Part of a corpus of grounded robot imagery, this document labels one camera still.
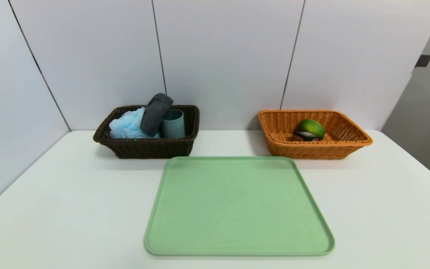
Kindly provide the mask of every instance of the gray sock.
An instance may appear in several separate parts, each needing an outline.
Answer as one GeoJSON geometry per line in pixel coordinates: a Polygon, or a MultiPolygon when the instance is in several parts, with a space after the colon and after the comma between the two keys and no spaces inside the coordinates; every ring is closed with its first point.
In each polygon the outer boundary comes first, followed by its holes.
{"type": "Polygon", "coordinates": [[[157,93],[145,107],[140,129],[150,136],[159,130],[162,117],[169,111],[174,101],[163,93],[157,93]]]}

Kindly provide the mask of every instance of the panel seam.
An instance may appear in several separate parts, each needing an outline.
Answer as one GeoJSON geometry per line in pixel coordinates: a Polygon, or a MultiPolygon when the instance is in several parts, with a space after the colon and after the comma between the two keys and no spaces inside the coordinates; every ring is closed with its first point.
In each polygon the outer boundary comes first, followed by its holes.
{"type": "Polygon", "coordinates": [[[300,27],[302,25],[302,18],[303,18],[305,4],[306,4],[306,0],[303,0],[302,13],[300,14],[300,21],[298,23],[298,29],[296,31],[296,37],[295,37],[295,44],[293,45],[292,58],[290,60],[290,66],[288,67],[288,74],[286,75],[285,88],[283,89],[283,95],[281,96],[280,109],[283,106],[283,99],[285,99],[286,86],[288,85],[288,78],[290,77],[290,70],[292,68],[293,56],[295,55],[296,42],[298,41],[298,35],[300,34],[300,27]]]}
{"type": "Polygon", "coordinates": [[[154,0],[152,0],[152,12],[154,14],[154,24],[155,24],[155,34],[157,35],[157,45],[159,46],[159,57],[160,57],[160,66],[162,68],[163,87],[165,88],[165,95],[167,95],[167,85],[165,84],[165,73],[163,71],[163,63],[162,63],[162,51],[160,49],[159,30],[157,29],[157,20],[155,19],[154,0]]]}
{"type": "Polygon", "coordinates": [[[7,2],[9,3],[9,6],[11,7],[12,14],[14,15],[14,19],[16,19],[16,22],[18,24],[19,30],[21,31],[22,37],[24,38],[24,41],[26,41],[26,46],[28,46],[29,52],[31,53],[31,56],[32,56],[32,59],[34,60],[34,63],[36,63],[37,69],[39,70],[41,77],[43,77],[44,83],[46,84],[46,87],[49,90],[49,93],[51,94],[51,97],[53,98],[54,103],[56,104],[56,107],[59,110],[59,113],[61,114],[61,116],[62,116],[62,118],[63,118],[63,120],[67,126],[67,129],[69,129],[69,131],[71,132],[71,128],[69,127],[69,124],[67,124],[67,121],[66,121],[66,119],[65,119],[65,117],[61,111],[61,108],[59,107],[58,103],[56,102],[56,99],[54,98],[53,92],[49,88],[49,85],[47,84],[46,78],[44,77],[43,72],[41,71],[41,68],[39,67],[39,64],[36,61],[36,57],[34,57],[34,53],[32,53],[31,46],[29,46],[28,40],[26,39],[26,35],[24,35],[24,32],[22,31],[21,24],[19,24],[19,20],[16,16],[16,13],[14,12],[14,8],[11,5],[11,1],[7,0],[7,2]]]}

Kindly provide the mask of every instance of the lime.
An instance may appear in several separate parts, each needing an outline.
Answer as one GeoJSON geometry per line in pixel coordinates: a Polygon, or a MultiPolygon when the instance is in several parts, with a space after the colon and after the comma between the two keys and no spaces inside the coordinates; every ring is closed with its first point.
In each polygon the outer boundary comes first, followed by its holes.
{"type": "Polygon", "coordinates": [[[312,133],[313,135],[318,136],[320,140],[324,137],[324,127],[314,120],[303,120],[298,125],[298,129],[302,132],[312,133]]]}

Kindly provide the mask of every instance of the white tabletop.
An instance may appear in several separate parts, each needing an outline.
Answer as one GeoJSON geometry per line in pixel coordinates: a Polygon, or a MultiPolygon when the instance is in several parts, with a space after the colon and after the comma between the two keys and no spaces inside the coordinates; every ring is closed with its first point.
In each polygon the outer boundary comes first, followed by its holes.
{"type": "MultiPolygon", "coordinates": [[[[322,257],[156,257],[143,237],[167,160],[66,135],[0,197],[0,269],[430,269],[430,172],[378,131],[344,160],[294,160],[336,239],[322,257]]],[[[200,131],[192,156],[269,155],[260,131],[200,131]]]]}

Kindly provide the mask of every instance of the light blue cup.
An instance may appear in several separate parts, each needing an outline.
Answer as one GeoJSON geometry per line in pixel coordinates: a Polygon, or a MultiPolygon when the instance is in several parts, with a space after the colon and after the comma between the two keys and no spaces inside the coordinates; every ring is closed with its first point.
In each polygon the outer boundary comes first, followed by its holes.
{"type": "Polygon", "coordinates": [[[184,112],[170,109],[162,118],[162,134],[164,138],[185,137],[184,112]]]}

